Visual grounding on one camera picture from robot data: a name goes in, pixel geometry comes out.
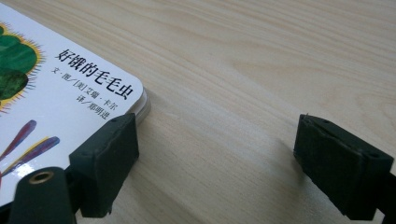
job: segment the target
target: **white book cover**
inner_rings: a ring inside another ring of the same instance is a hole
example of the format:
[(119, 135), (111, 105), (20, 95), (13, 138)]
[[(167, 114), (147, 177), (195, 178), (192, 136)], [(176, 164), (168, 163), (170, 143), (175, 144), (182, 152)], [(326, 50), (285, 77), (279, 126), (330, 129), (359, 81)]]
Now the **white book cover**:
[(0, 207), (143, 95), (136, 77), (0, 4)]

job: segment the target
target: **light wood surface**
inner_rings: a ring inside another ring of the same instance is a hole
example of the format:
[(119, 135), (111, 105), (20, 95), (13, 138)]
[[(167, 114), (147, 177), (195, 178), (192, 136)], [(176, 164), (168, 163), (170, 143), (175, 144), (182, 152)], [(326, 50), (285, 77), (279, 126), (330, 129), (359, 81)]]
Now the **light wood surface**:
[(396, 157), (394, 0), (0, 2), (148, 89), (113, 213), (78, 223), (360, 223), (293, 158), (302, 113)]

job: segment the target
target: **wood grain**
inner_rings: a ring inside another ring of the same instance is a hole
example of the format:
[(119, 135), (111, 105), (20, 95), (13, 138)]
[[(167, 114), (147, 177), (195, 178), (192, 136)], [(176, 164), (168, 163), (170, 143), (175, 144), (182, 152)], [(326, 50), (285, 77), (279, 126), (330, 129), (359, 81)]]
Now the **wood grain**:
[(352, 223), (292, 156), (301, 113), (396, 157), (395, 1), (1, 2), (148, 89), (113, 214), (78, 223)]

